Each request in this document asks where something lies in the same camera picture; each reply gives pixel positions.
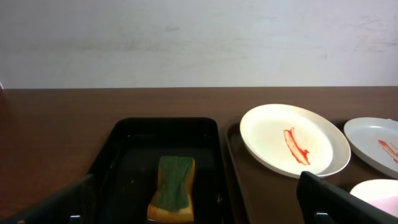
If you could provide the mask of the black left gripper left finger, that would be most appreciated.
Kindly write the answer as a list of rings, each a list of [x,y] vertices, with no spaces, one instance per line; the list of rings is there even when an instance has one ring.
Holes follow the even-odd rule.
[[[94,223],[95,212],[95,177],[88,174],[1,224]]]

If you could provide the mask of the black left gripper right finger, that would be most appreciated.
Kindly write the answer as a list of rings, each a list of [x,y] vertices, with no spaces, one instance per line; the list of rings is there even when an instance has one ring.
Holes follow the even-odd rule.
[[[308,171],[300,175],[297,198],[305,224],[397,223],[397,217]]]

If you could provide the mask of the white plate bottom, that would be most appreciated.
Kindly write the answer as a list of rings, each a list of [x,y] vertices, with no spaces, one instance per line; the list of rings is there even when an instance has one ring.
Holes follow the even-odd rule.
[[[374,179],[355,185],[350,194],[397,217],[397,180]]]

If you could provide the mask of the white plate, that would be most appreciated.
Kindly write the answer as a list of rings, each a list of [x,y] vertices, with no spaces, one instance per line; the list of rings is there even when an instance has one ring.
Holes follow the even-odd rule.
[[[355,185],[350,194],[397,217],[397,180],[374,179]]]
[[[244,114],[239,130],[255,160],[287,177],[297,179],[303,171],[328,177],[351,159],[344,134],[324,117],[298,106],[257,106]]]
[[[355,118],[345,123],[344,134],[351,150],[379,172],[397,178],[397,121]]]

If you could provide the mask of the yellow green sponge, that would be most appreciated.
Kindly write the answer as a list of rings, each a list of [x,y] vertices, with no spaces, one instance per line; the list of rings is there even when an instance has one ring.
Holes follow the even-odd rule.
[[[147,207],[147,219],[160,223],[191,223],[195,179],[192,157],[162,156],[159,160],[157,190]]]

